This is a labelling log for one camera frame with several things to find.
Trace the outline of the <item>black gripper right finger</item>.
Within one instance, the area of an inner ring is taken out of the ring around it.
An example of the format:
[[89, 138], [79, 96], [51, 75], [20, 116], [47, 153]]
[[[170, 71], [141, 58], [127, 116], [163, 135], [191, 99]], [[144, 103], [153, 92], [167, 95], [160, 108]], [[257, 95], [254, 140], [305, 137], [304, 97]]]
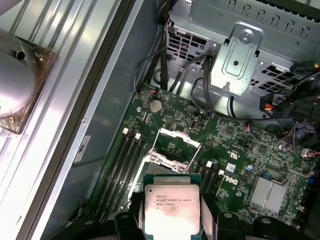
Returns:
[[304, 234], [271, 216], [249, 223], [235, 212], [220, 211], [212, 193], [200, 194], [201, 230], [209, 240], [303, 240]]

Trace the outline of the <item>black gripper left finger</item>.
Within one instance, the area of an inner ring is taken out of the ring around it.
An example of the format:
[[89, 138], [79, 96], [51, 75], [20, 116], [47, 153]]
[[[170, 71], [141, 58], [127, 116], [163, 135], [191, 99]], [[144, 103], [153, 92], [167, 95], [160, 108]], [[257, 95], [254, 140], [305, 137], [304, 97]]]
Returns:
[[134, 192], [128, 211], [116, 213], [113, 219], [101, 223], [95, 217], [81, 217], [52, 236], [51, 240], [145, 240], [139, 226], [144, 192]]

